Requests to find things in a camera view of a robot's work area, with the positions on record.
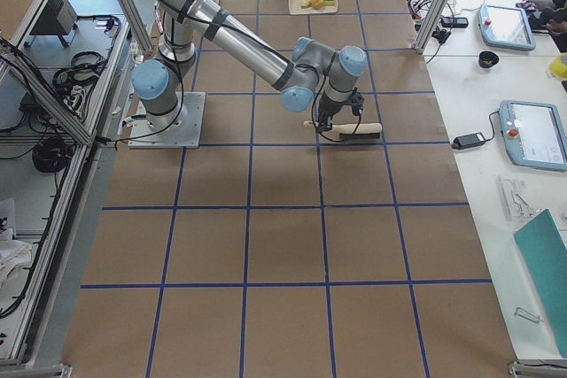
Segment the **metal shelf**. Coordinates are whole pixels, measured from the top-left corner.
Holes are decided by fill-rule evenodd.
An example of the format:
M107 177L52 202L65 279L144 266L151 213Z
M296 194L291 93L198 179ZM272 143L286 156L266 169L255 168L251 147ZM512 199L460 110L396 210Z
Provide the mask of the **metal shelf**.
M90 100L89 115L83 124L91 137L94 136L98 117L113 83L113 76L121 54L120 47L123 46L128 37L129 25L126 18L123 15L116 15L116 17L121 22L120 33L116 37L115 49L108 58L106 69L98 79ZM22 51L42 70L47 81L51 81L53 74L59 68L69 66L71 58L77 53L93 50L103 56L108 54L112 39L105 35L103 30L96 28L95 21L82 20L77 25L79 28L68 48L64 48L56 36L38 36L31 46L22 47Z
M43 287L43 282L47 275L47 270L50 267L51 259L57 246L61 228L63 227L63 224L65 222L68 207L73 197L74 188L79 179L79 175L82 171L82 165L85 161L85 158L87 157L88 151L89 148L87 146L82 146L77 148L77 151L73 155L73 159L71 160L71 164L69 166L68 175L63 182L59 202L55 207L53 213L53 221L51 223L50 233L46 238L45 243L43 244L43 248L40 254L41 257L37 263L37 268L34 271L32 281L27 290L26 299L22 302L22 304L14 314L0 322L0 329L2 329L2 332L8 335L8 337L4 340L4 343L0 345L0 363L18 363L19 357L22 355L23 343L31 323L36 303ZM12 160L3 161L2 163L0 163L0 166L2 167L0 168L0 170L2 170L3 176L2 181L6 181L4 177L14 177L13 174L4 174L4 171L6 170L5 164L11 162ZM49 203L46 203L45 200L55 193L55 181L53 174L42 175L36 170L26 173L23 172L21 168L19 169L18 174L23 175L29 179L29 188L31 189L29 193L35 193L36 197L43 200L42 208L47 207L49 214L50 202L52 202L52 199ZM21 198L19 198L19 202L17 201L16 204L17 218L18 216L22 215L22 208L20 207L20 205ZM33 210L31 208L29 209L29 211L30 214L32 214ZM43 222L41 231L43 231L44 226L45 222ZM9 305L12 302L12 297L18 295L21 292L21 288L24 285L26 276L27 275L23 273L14 282L10 282L0 289L0 307Z

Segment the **white table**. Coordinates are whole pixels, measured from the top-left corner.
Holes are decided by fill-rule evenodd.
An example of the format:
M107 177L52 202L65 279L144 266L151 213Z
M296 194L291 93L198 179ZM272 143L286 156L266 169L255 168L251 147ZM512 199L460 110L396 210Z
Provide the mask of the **white table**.
M517 1L486 0L500 5L513 5ZM483 0L459 0L457 8L474 8L482 3ZM567 93L560 79L548 70L559 54L550 37L538 36L537 48L532 52L488 48L478 31L476 12L455 12L467 16L471 25L463 30L454 29L447 44L427 65L451 140L478 131L489 136L488 115L505 99L555 104L567 123ZM431 55L437 47L437 41L431 39L425 55ZM481 50L497 52L500 63L489 70L481 69L478 66ZM497 119L494 122L494 141L478 149L456 151L455 158L517 357L561 359L547 321L536 324L515 315L520 307L546 320L514 242L513 233L524 223L507 219L499 178L524 181L526 201L534 208L548 208L556 225L567 229L567 221L562 219L562 212L567 210L567 176L513 165L500 136L499 122Z
M499 48L488 49L484 44L480 31L478 30L477 9L480 5L487 3L498 6L515 6L516 3L521 1L522 0L454 0L454 2L450 2L449 4L453 8L455 16L467 17L469 26L467 28L454 28L452 35L439 50L438 56L478 55L482 50L492 50L500 57L557 56L559 53L557 47L553 39L548 35L535 35L536 49L531 52ZM444 15L451 16L451 11L448 7L445 8L443 13ZM425 48L424 54L432 55L435 50L437 50L438 46L437 40L431 38Z

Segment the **grid floor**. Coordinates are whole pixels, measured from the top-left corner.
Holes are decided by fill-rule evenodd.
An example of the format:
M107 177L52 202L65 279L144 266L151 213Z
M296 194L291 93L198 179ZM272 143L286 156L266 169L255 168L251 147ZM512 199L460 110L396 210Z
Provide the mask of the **grid floor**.
M363 47L377 143L323 143L198 39L198 150L121 149L63 361L83 377L505 377L514 355L404 0L221 0L282 51ZM352 122L341 112L335 122Z

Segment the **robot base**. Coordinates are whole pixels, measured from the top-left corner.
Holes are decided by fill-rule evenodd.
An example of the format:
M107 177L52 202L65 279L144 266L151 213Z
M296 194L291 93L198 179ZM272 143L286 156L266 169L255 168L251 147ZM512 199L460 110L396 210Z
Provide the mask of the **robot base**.
M181 102L181 92L176 93ZM168 130L157 135L140 138L140 140L128 141L130 148L198 148L201 138L201 126L203 124L203 112L205 111L205 92L186 92L183 97L183 107L187 114L183 122L174 124ZM145 114L145 108L140 103L136 114ZM146 120L134 122L130 137L139 137L155 133Z

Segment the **black cable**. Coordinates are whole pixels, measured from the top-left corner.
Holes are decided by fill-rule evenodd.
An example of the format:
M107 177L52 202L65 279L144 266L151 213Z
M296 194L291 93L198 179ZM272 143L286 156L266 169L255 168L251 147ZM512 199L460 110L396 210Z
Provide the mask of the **black cable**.
M315 129L315 132L322 137L324 140L329 141L329 142L333 142L333 143L344 143L346 141L351 140L352 136L354 136L356 134L356 131L358 130L358 127L361 125L362 123L362 115L358 116L358 123L356 123L356 127L354 128L354 131L345 137L345 139L340 139L340 140L335 140L335 139L331 139L327 136L325 136L323 133L318 133L317 132L317 120L315 119L315 106L317 104L317 99L319 99L319 96L321 96L322 90L325 87L325 83L327 82L327 76L323 76L322 79L322 83L321 83L321 87L319 88L319 90L317 90L317 94L315 95L315 97L313 98L313 103L311 103L311 124L313 125L313 128Z
M529 365L527 363L520 363L520 365L522 366L530 366L530 367L544 367L544 366L548 366L548 367L554 367L557 369L567 369L567 366L562 366L562 365L556 365L554 363L548 363L544 360L540 360L541 363L537 364L537 365Z
M491 113L488 115L488 121L490 121L490 127L491 127L492 130L493 130L493 135L492 135L489 139L486 139L486 142L492 141L492 140L494 139L494 137L496 136L496 131L494 130L493 115L494 115L494 114L497 114L497 113L499 113L499 112L500 112L500 110L496 110L496 111L491 112Z
M135 137L122 137L121 139L115 139L115 140L112 140L112 139L106 140L104 138L98 137L98 140L101 143L104 143L104 144L114 143L114 149L118 150L118 144L119 143L124 143L124 142L127 142L127 141L136 141L136 140L139 140L139 139L144 139L145 137L159 135L160 133L163 133L166 130L168 130L170 127L172 127L177 122L177 119L179 119L179 115L181 114L181 112L183 110L183 104L184 104L184 101L185 101L185 87L183 86L183 76L182 76L182 73L181 73L181 67L179 66L179 61L177 60L177 52L175 51L175 48L172 48L171 51L174 53L175 65L177 66L176 73L179 77L179 82L181 83L181 105L179 106L179 111L177 111L177 114L175 115L175 117L171 120L171 122L167 126L163 127L161 130L158 130L157 132L149 133L147 135L135 136Z
M449 27L449 29L447 30L448 34L447 37L451 34L451 30L453 29L454 26L454 11L453 8L451 7L450 4L447 4L447 7L449 8L449 11L451 11L451 26ZM433 54L433 56L431 58L429 58L427 61L425 61L425 64L429 64L435 57L437 57L437 54L439 53L441 46L443 46L445 44L445 42L441 42L439 41L439 46L437 47L437 50L435 50L435 53Z
M122 121L122 127L125 127L130 121L137 121L137 120L143 120L146 118L145 114L135 114L135 115L130 115L129 117L126 117L123 121Z
M59 186L57 184L57 174L55 174L56 175L56 177L55 177L55 179L56 179L55 196L53 197L53 202L51 204L50 212L49 212L49 215L48 215L48 218L47 218L47 223L45 224L45 228L43 229L42 236L41 236L40 240L36 243L37 244L37 250L35 252L35 256L34 256L34 260L32 261L32 265L28 269L26 283L24 284L24 288L19 293L19 295L17 295L14 298L14 301L12 302L12 304L9 305L8 307L6 307L5 309L0 310L0 320L5 319L8 316L10 316L11 314L13 314L14 312L16 312L16 310L18 310L18 307L21 305L22 301L24 301L26 299L27 290L29 289L29 286L30 286L31 281L32 281L32 277L34 275L34 271L36 270L37 265L39 263L39 260L40 260L40 257L41 257L41 252L42 252L42 249L43 249L43 245L45 244L45 240L47 239L47 237L49 236L49 233L51 231L51 225L52 225L53 219L55 217L55 209L57 208L58 201L61 198L61 191L62 191L62 188L63 188L63 183L65 182L65 179L69 174L70 165L71 165L71 161L67 162L67 165L66 165L65 171L63 172L63 176L61 178L61 183L59 184Z
M212 21L207 21L205 19L199 19L199 18L195 18L195 17L191 17L188 13L186 12L182 12L179 9L175 8L171 3L169 3L166 0L158 0L161 4L164 4L167 8L171 9L172 11L178 13L181 17L194 21L194 22L198 22L200 24L207 24L208 26L217 26L217 27L222 27L222 28L227 28L228 30L232 30L236 33L239 33L240 35L243 35L244 37L247 37L248 39L250 39L251 41L255 42L256 44L258 44L263 50L266 50L274 55L276 55L278 58L282 59L283 61L285 61L286 63L290 62L290 60L288 58L286 58L284 55L282 55L280 52L278 52L277 50L271 48L270 46L266 45L264 42L261 42L260 40L258 40L256 37L249 35L248 33L246 33L245 31L241 30L240 28L236 28L233 26L230 26L228 24L224 24L224 23L214 23Z
M52 96L58 99L57 92L47 82L47 80L45 80L45 78L42 75L42 72L39 70L38 66L34 63L34 61L30 57L28 57L24 52L18 49L17 46L14 46L8 40L4 39L2 36L0 36L0 45L3 45L4 47L8 48L10 53L15 57L20 58L21 61L26 65L26 67L32 72L35 78L39 81L39 83L43 86L43 88L47 90Z
M7 128L0 128L0 133L11 133L14 130L18 130L20 127L22 127L24 124L26 124L27 121L27 113L24 112L21 116L21 119L19 120L18 124L15 124L14 126L11 127L7 127Z
M17 65L14 64L13 62L11 62L10 59L4 58L4 57L1 56L1 55L0 55L0 60L4 61L8 66L10 66L13 70L15 70L15 71L19 74L19 76L21 77L21 79L22 79L23 82L24 82L24 86L26 86L26 89L27 89L28 93L31 95L31 97L32 97L33 99L35 99L35 92L34 92L34 89L31 87L31 84L30 84L30 82L29 82L29 79L27 78L27 76L26 76L26 74L23 72L23 70L22 70L19 66L17 66ZM43 135L43 136L42 136L42 139L43 139L46 135L49 135L49 134L50 134L50 133L47 133L47 127L55 128L55 127L54 127L53 125L51 125L51 124L50 124L49 126L46 126L44 123L42 123L42 125L43 125L44 127L46 127L46 128L45 128L45 132L39 132L39 131L33 129L32 125L31 125L31 119L32 119L32 116L29 115L29 116L28 116L28 120L27 120L27 121L28 121L28 126L30 127L30 129L31 129L32 131L34 131L34 132L36 132L36 133L38 133L38 134L40 134L40 135Z
M29 129L30 129L32 132L37 133L38 135L42 135L43 132L41 132L41 131L37 130L36 128L34 128L34 125L32 124L32 118L33 118L32 116L29 117L29 120L27 121L27 126L29 127ZM43 131L46 132L46 130L47 130L47 128L49 128L49 126L46 126L45 123L41 122L40 120L38 120L38 121L39 121L39 123L44 127L44 130L43 130ZM46 135L55 135L56 133L53 133L53 132L46 132L45 134L46 134Z
M27 154L29 154L32 150L34 150L35 146L33 146L30 150L27 150L26 152L24 152L23 154L19 154L16 155L14 157L0 157L0 160L8 160L8 159L18 159L18 158L22 158L25 157Z
M306 70L311 70L315 73L315 76L317 77L317 80L319 80L319 71L317 70L317 68L315 68L314 66L310 65L310 64L296 64L295 65L296 68L303 68Z
M80 99L80 104L70 105L66 107L74 112L74 114L84 122L88 118L89 104L91 95L94 93L96 84L100 79L100 75L106 69L110 56L113 53L116 39L120 34L122 23L120 19L114 15L89 15L79 16L78 20L94 20L106 19L105 34L116 28L112 36L112 41L106 58L99 52L87 50L79 52L71 58L71 64L68 67L61 68L53 75L51 84L58 90L58 93L63 98L68 98L74 86L79 86L85 89L85 94ZM85 58L94 58L94 61L85 60Z

